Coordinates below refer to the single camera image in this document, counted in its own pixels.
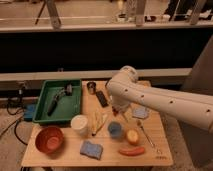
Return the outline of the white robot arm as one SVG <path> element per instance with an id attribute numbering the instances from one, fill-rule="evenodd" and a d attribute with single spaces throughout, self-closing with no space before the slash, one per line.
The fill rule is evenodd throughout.
<path id="1" fill-rule="evenodd" d="M 141 85 L 131 66 L 122 67 L 106 88 L 117 111 L 136 103 L 213 133 L 213 96 Z"/>

